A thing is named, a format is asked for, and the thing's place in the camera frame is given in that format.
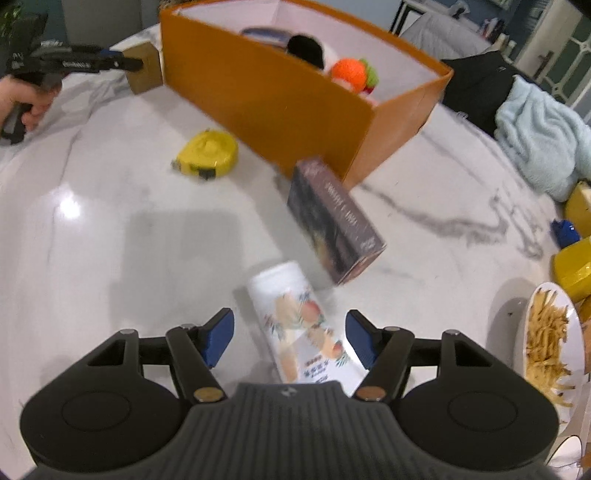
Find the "person's left hand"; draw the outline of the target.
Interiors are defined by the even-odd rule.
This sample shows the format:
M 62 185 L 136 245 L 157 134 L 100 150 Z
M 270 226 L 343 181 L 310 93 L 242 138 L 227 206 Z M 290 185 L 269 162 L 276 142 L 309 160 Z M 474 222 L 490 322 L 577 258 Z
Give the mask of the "person's left hand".
M 31 110 L 21 115 L 21 121 L 27 132 L 35 130 L 61 89 L 61 83 L 45 90 L 11 75 L 2 77 L 0 81 L 1 126 L 4 126 L 18 104 L 29 104 Z

